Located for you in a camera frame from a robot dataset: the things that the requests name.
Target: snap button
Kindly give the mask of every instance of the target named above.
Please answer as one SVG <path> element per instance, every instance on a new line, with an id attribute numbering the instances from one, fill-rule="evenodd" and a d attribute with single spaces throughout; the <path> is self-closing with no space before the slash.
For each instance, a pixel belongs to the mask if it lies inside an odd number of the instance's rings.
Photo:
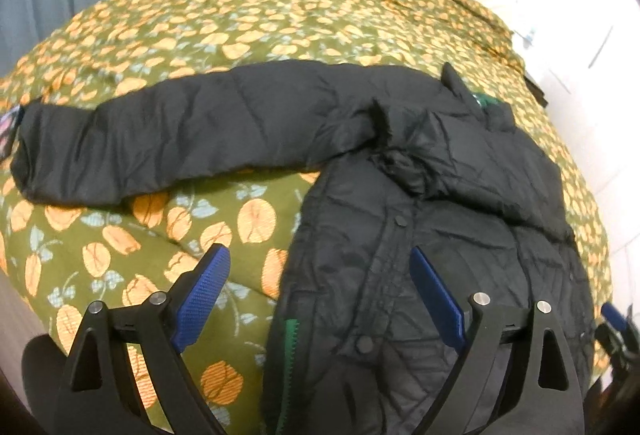
<path id="1" fill-rule="evenodd" d="M 356 350 L 360 354 L 369 354 L 373 350 L 373 339 L 369 336 L 360 336 L 356 341 Z"/>

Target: green bedsheet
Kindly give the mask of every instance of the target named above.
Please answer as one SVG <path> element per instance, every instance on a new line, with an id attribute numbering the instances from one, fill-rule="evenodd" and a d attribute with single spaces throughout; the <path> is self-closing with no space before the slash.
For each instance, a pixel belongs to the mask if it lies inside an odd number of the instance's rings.
<path id="1" fill-rule="evenodd" d="M 285 58 L 397 64 L 439 76 L 451 62 L 473 91 L 513 107 L 562 170 L 567 219 L 596 306 L 610 298 L 607 240 L 592 194 L 527 92 L 503 22 L 471 0 L 105 0 L 20 59 L 4 108 L 44 95 L 94 107 L 166 78 Z M 264 343 L 278 280 L 317 174 L 236 173 L 187 181 L 111 210 L 32 205 L 0 166 L 0 265 L 68 351 L 94 299 L 142 302 L 191 269 L 211 242 L 232 253 L 229 283 L 184 360 L 230 434 L 257 433 Z M 166 425 L 142 355 L 129 349 L 145 407 Z M 594 370 L 607 364 L 598 352 Z"/>

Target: green zipper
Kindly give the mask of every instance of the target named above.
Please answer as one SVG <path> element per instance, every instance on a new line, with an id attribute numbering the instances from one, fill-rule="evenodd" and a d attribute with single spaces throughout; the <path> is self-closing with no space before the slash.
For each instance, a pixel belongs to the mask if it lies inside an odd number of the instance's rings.
<path id="1" fill-rule="evenodd" d="M 287 415 L 291 403 L 291 378 L 293 377 L 293 360 L 296 355 L 298 342 L 298 320 L 286 320 L 284 335 L 284 376 L 282 383 L 282 402 L 280 403 L 280 417 L 276 435 L 282 435 L 287 424 Z"/>

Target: silver bolt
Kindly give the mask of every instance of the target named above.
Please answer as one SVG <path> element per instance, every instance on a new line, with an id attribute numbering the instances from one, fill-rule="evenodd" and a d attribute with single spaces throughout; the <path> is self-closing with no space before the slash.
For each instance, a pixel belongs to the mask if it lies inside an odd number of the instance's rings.
<path id="1" fill-rule="evenodd" d="M 476 292 L 474 294 L 474 301 L 478 305 L 489 305 L 491 303 L 491 298 L 489 298 L 489 295 L 484 292 Z"/>
<path id="2" fill-rule="evenodd" d="M 98 312 L 100 312 L 102 310 L 102 306 L 104 304 L 100 301 L 100 300 L 96 300 L 96 301 L 92 301 L 89 304 L 89 307 L 87 307 L 87 310 L 91 313 L 91 314 L 98 314 Z"/>
<path id="3" fill-rule="evenodd" d="M 538 310 L 543 314 L 549 314 L 551 312 L 551 306 L 546 301 L 540 300 L 538 303 L 536 303 L 536 306 L 538 307 Z"/>
<path id="4" fill-rule="evenodd" d="M 149 297 L 149 301 L 153 305 L 161 305 L 166 301 L 166 293 L 158 290 Z"/>

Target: blue rubber tip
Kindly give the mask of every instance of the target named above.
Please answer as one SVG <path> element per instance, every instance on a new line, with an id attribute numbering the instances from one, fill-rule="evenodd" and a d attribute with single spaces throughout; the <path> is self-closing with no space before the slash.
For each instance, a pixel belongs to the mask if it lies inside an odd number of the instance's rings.
<path id="1" fill-rule="evenodd" d="M 409 274 L 427 307 L 440 338 L 458 354 L 466 344 L 465 323 L 458 303 L 420 249 L 414 247 L 409 258 Z"/>
<path id="2" fill-rule="evenodd" d="M 229 250 L 221 246 L 214 253 L 207 269 L 178 309 L 175 333 L 171 339 L 178 352 L 183 352 L 185 348 L 198 340 L 220 291 L 225 285 L 230 268 Z"/>
<path id="3" fill-rule="evenodd" d="M 606 319 L 609 324 L 621 334 L 628 327 L 626 318 L 622 316 L 622 313 L 616 309 L 612 303 L 609 303 L 608 301 L 604 303 L 600 309 L 600 313 L 604 316 L 604 319 Z"/>

